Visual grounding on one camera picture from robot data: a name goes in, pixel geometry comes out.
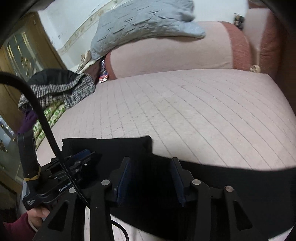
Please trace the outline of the left hand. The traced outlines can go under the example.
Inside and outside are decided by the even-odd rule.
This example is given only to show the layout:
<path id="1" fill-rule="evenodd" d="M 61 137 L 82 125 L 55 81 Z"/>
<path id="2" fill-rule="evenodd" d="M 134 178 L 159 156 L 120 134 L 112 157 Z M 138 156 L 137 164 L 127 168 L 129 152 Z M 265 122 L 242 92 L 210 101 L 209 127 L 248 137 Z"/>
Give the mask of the left hand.
<path id="1" fill-rule="evenodd" d="M 33 229 L 38 230 L 49 214 L 50 211 L 44 207 L 32 208 L 27 211 L 28 222 Z"/>

